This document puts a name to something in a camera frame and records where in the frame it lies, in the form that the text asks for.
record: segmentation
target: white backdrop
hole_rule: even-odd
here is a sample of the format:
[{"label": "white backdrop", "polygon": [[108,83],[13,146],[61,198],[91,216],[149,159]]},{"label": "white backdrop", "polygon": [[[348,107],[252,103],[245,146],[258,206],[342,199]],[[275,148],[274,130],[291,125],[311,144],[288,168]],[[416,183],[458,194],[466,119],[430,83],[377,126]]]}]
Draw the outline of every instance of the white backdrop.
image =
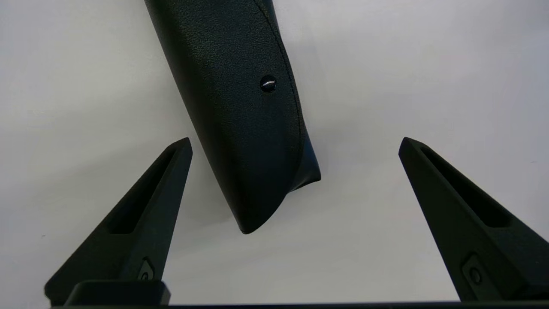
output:
[{"label": "white backdrop", "polygon": [[172,304],[455,300],[397,156],[439,152],[549,239],[549,2],[275,2],[323,179],[242,235],[141,1],[0,2],[0,300],[43,285],[157,155],[193,163]]}]

